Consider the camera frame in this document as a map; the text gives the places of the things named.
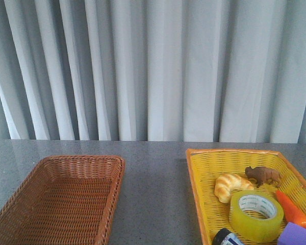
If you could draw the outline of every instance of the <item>gray countertop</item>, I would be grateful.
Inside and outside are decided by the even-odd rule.
[[[0,210],[46,156],[119,155],[126,171],[109,244],[201,244],[188,148],[279,151],[306,179],[306,144],[0,140]]]

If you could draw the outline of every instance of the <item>croissant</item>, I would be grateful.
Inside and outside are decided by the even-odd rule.
[[[231,199],[230,193],[234,190],[254,190],[252,183],[237,174],[224,174],[219,176],[215,182],[214,195],[222,203],[228,203]]]

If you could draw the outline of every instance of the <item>wicker basket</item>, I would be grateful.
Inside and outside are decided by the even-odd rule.
[[[216,233],[223,227],[235,232],[229,221],[230,204],[219,202],[214,196],[215,180],[221,174],[238,174],[247,178],[245,168],[248,166],[265,166],[277,169],[282,176],[281,191],[285,192],[294,203],[306,214],[306,180],[295,167],[280,153],[275,151],[207,149],[187,150],[187,163],[194,193],[201,237],[204,245],[210,245]],[[275,185],[264,184],[260,191],[275,198]],[[281,232],[286,226],[285,219]],[[244,244],[276,244],[255,243],[240,235]]]
[[[107,244],[124,170],[118,156],[44,158],[0,211],[0,245]]]

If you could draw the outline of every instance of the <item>black bottle cap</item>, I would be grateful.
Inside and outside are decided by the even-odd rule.
[[[228,236],[230,233],[231,231],[227,228],[222,228],[218,231],[218,233],[216,233],[212,245],[220,245],[222,241],[226,238],[226,236]]]

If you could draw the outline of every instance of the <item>purple block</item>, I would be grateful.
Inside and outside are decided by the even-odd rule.
[[[277,240],[277,245],[306,245],[306,229],[289,222]]]

